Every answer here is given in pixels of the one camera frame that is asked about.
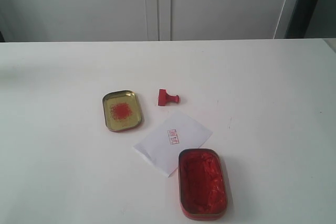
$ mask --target table surface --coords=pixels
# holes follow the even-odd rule
[[[132,146],[181,110],[213,131],[224,223],[335,223],[336,54],[321,39],[0,45],[0,223],[194,223]],[[180,104],[158,107],[159,88]],[[133,130],[104,123],[129,89]]]

